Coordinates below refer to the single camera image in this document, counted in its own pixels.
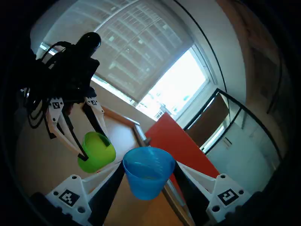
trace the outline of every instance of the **red board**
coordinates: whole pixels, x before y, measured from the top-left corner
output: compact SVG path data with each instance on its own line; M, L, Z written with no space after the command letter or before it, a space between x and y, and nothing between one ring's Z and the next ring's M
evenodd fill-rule
M167 114L146 132L151 138L150 145L170 153L173 158L210 177L216 178L219 172L187 133ZM180 191L174 175L170 177L176 189Z

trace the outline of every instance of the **window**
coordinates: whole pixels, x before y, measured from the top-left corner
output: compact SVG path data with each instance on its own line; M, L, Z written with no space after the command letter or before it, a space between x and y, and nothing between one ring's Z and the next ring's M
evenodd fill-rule
M157 1L79 0L43 44L75 44L90 31L102 39L92 81L154 120L165 112L176 120L209 82L182 21Z
M164 112L176 120L189 106L208 83L192 51L185 52L160 78L138 104L138 110L154 120Z

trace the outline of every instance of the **curtain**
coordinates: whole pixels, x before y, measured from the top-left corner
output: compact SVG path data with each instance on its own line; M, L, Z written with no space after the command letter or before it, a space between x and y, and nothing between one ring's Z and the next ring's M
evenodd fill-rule
M95 75L140 102L169 67L193 44L165 7L144 0L81 0L54 24L44 42L75 44L87 32L102 43L92 58Z

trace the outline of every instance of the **green cup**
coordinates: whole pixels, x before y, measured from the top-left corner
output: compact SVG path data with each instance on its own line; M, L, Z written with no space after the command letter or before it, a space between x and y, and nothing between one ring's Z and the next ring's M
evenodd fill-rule
M78 165L87 173L98 171L116 158L115 149L109 139L97 132L87 133L82 147L89 158L87 161L78 158Z

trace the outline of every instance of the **blue cup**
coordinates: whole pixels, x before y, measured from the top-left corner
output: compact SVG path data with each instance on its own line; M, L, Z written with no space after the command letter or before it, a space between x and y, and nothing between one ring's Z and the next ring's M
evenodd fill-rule
M122 162L130 189L141 200L157 197L175 168L168 152L153 147L132 149Z

